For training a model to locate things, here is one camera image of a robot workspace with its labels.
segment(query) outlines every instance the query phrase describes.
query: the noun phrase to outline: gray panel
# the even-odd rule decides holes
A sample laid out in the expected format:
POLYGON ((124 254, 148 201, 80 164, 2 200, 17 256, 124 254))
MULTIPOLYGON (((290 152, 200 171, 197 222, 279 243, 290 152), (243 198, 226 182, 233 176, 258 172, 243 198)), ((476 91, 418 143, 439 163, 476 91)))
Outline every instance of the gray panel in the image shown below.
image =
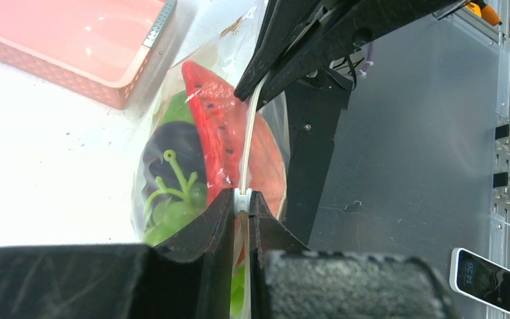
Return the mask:
MULTIPOLYGON (((446 278, 452 248, 488 257, 499 49, 468 27, 429 16, 375 42, 339 121, 311 248, 416 255, 446 278)), ((464 318, 486 317, 455 298, 464 318)))

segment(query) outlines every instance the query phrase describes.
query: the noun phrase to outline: digital clock display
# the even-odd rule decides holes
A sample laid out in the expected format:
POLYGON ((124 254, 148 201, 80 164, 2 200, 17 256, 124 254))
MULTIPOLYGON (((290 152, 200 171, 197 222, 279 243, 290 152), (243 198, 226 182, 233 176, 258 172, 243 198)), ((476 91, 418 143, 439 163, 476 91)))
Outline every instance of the digital clock display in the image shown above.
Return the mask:
POLYGON ((458 255, 458 288, 510 312, 510 271, 467 251, 458 255))

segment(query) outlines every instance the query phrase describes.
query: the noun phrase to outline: smartphone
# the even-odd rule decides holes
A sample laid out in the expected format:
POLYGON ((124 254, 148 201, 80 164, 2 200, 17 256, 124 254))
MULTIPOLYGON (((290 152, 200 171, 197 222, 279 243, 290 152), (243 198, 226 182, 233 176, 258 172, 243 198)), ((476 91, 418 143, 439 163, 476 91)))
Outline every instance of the smartphone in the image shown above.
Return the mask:
POLYGON ((510 314, 510 270, 463 248, 452 251, 452 290, 510 314))

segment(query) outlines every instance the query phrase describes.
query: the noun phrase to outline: white tabletop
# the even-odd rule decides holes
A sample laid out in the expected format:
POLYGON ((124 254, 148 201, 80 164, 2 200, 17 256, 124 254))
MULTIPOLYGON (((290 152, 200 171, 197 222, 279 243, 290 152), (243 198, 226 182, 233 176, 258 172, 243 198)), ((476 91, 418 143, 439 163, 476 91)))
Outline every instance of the white tabletop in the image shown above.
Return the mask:
MULTIPOLYGON (((179 21, 190 29, 176 60, 253 2, 179 0, 177 17, 196 14, 179 21)), ((132 175, 152 110, 114 110, 0 63, 0 246, 136 241, 132 175)))

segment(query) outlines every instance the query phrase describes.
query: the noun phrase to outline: plastic bag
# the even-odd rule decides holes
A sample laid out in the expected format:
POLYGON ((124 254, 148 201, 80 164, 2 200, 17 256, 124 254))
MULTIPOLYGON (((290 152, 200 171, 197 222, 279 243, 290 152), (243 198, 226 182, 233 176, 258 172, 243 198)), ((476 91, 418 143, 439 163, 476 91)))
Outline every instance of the plastic bag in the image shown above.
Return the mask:
MULTIPOLYGON (((265 1, 257 1, 220 37, 167 73, 133 186, 133 227, 151 246, 202 214, 222 189, 239 187, 246 160, 248 186, 263 193, 276 218, 284 217, 290 156, 286 98, 281 94, 257 113, 246 159, 248 104, 233 94, 253 55, 265 8, 265 1)), ((235 250, 241 247, 239 228, 236 222, 235 250)), ((244 304, 245 269, 238 252, 233 316, 244 304)))

